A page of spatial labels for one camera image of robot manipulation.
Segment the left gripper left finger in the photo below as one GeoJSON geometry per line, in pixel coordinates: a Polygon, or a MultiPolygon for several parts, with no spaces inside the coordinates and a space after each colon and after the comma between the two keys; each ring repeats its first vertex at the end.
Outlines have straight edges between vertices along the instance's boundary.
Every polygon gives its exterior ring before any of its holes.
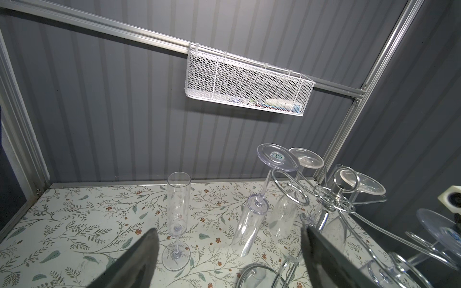
{"type": "Polygon", "coordinates": [[[148,288],[156,269],[160,242],[157,230],[148,230],[90,288],[148,288]]]}

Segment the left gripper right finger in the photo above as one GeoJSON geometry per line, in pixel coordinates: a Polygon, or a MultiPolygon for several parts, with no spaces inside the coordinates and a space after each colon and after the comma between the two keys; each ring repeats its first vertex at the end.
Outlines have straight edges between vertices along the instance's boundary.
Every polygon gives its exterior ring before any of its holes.
{"type": "Polygon", "coordinates": [[[376,284],[316,229],[301,228],[301,251],[313,288],[375,288],[376,284]]]}

